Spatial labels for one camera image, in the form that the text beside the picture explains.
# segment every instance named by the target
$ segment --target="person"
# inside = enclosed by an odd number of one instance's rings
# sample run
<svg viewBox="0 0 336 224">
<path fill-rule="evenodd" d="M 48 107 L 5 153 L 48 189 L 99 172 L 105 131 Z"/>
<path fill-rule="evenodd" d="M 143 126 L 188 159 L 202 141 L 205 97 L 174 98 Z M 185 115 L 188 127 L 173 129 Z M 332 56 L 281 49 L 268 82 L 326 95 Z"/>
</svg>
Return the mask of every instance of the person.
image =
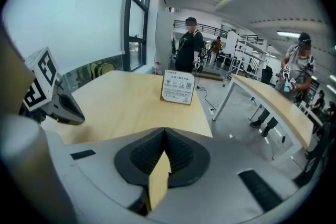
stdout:
<svg viewBox="0 0 336 224">
<path fill-rule="evenodd" d="M 319 99 L 316 101 L 315 105 L 311 107 L 311 111 L 315 115 L 317 115 L 319 111 L 322 111 L 323 107 L 324 107 L 324 91 L 321 90 L 319 92 Z"/>
<path fill-rule="evenodd" d="M 175 62 L 177 71 L 191 73 L 194 69 L 194 58 L 199 57 L 199 52 L 203 48 L 203 36 L 196 29 L 197 20 L 189 17 L 185 20 L 188 32 L 180 39 L 179 53 Z"/>
<path fill-rule="evenodd" d="M 336 122 L 336 104 L 332 101 L 329 102 L 329 107 L 326 110 L 325 120 L 327 122 Z"/>
<path fill-rule="evenodd" d="M 291 84 L 291 90 L 285 90 L 286 80 L 283 77 L 284 70 L 289 66 L 289 77 L 294 78 L 296 83 Z M 309 88 L 311 76 L 314 73 L 314 57 L 311 54 L 311 39 L 307 33 L 301 33 L 298 45 L 292 45 L 287 50 L 286 56 L 281 62 L 281 74 L 275 86 L 275 89 L 280 92 L 285 98 L 292 101 L 298 91 Z M 259 116 L 258 120 L 251 122 L 250 126 L 253 128 L 260 128 L 261 124 L 268 117 L 269 112 L 264 109 L 263 113 Z M 266 137 L 270 129 L 278 124 L 277 120 L 272 118 L 262 136 Z"/>
<path fill-rule="evenodd" d="M 221 43 L 221 37 L 218 36 L 216 40 L 214 40 L 212 42 L 212 47 L 213 47 L 213 50 L 211 52 L 211 59 L 210 59 L 210 64 L 213 64 L 217 58 L 217 55 L 222 47 L 222 44 Z"/>
<path fill-rule="evenodd" d="M 307 160 L 313 159 L 319 150 L 324 151 L 331 140 L 335 138 L 336 135 L 336 104 L 332 101 L 329 102 L 329 107 L 325 111 L 325 117 L 323 119 L 323 125 L 329 125 L 329 134 L 324 133 L 324 129 L 320 128 L 317 130 L 316 135 L 321 139 L 318 140 L 317 145 L 313 150 L 307 150 L 305 156 Z"/>
<path fill-rule="evenodd" d="M 323 107 L 324 107 L 324 91 L 320 90 L 319 99 L 316 101 L 315 105 L 311 107 L 311 112 L 313 112 L 316 116 L 318 116 L 318 112 L 322 111 Z M 319 126 L 311 115 L 308 114 L 308 118 L 314 124 L 313 133 L 315 133 Z"/>
</svg>

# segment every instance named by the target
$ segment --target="black cap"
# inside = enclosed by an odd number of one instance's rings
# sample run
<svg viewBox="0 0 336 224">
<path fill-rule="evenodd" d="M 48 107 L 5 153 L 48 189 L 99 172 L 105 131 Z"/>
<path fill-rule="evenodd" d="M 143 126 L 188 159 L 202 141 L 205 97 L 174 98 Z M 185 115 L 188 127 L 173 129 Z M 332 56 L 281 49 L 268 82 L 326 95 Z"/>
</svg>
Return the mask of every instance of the black cap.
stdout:
<svg viewBox="0 0 336 224">
<path fill-rule="evenodd" d="M 194 17 L 188 17 L 186 20 L 185 20 L 185 24 L 187 26 L 195 26 L 197 25 L 197 20 L 194 18 Z"/>
<path fill-rule="evenodd" d="M 302 32 L 300 37 L 299 37 L 299 46 L 304 49 L 310 49 L 311 48 L 311 39 L 310 36 Z"/>
</svg>

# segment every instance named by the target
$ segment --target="window frame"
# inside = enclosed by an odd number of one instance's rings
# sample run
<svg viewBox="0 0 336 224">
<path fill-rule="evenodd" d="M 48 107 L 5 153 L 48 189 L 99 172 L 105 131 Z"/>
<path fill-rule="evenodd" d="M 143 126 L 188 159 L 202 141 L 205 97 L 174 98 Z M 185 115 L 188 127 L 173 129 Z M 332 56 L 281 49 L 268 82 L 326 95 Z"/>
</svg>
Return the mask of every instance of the window frame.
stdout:
<svg viewBox="0 0 336 224">
<path fill-rule="evenodd" d="M 143 38 L 130 36 L 130 14 L 131 14 L 132 1 L 134 1 L 144 11 Z M 150 0 L 126 0 L 125 2 L 124 33 L 123 33 L 125 53 L 122 55 L 124 71 L 134 71 L 137 68 L 146 64 L 146 51 L 147 51 L 146 41 L 147 41 L 149 2 Z M 141 44 L 141 46 L 139 46 L 139 65 L 133 68 L 131 68 L 130 42 L 138 42 Z"/>
</svg>

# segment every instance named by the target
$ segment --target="cable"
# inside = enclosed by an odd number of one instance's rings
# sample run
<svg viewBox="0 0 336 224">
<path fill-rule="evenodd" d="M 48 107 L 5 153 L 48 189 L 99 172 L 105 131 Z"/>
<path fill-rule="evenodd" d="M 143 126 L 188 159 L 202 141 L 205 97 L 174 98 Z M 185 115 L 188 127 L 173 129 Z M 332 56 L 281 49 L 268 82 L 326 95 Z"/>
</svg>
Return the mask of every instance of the cable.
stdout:
<svg viewBox="0 0 336 224">
<path fill-rule="evenodd" d="M 200 90 L 200 92 L 206 92 L 204 100 L 207 101 L 207 103 L 213 107 L 213 110 L 216 111 L 217 109 L 206 98 L 208 96 L 208 92 L 206 91 L 205 87 L 200 87 L 199 90 Z"/>
<path fill-rule="evenodd" d="M 298 164 L 298 163 L 294 160 L 294 158 L 291 157 L 291 159 L 293 160 L 293 162 L 295 162 L 295 163 L 300 167 L 301 170 L 303 170 L 303 168 L 300 166 L 300 164 Z"/>
<path fill-rule="evenodd" d="M 196 86 L 196 89 L 197 90 L 200 90 L 200 92 L 205 92 L 206 93 L 206 95 L 205 95 L 205 97 L 204 97 L 204 100 L 209 104 L 209 105 L 211 105 L 212 106 L 212 108 L 213 108 L 213 110 L 214 111 L 216 111 L 217 109 L 207 100 L 207 96 L 208 96 L 208 92 L 206 91 L 206 89 L 205 89 L 205 87 L 200 87 L 200 86 L 198 86 L 198 84 L 199 84 L 199 80 L 201 79 L 201 67 L 199 67 L 198 68 L 198 71 L 196 70 L 196 73 L 195 74 L 197 74 L 198 73 L 198 82 L 197 82 L 197 86 Z"/>
</svg>

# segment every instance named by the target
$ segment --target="chair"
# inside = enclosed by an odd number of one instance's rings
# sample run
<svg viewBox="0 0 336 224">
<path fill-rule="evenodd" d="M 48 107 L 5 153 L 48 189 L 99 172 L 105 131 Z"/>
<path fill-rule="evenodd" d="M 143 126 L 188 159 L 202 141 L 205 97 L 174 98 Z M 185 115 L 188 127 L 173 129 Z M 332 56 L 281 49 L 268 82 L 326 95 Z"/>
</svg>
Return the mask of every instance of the chair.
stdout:
<svg viewBox="0 0 336 224">
<path fill-rule="evenodd" d="M 261 82 L 269 85 L 272 76 L 273 76 L 272 69 L 269 66 L 266 66 L 266 68 L 261 71 Z"/>
</svg>

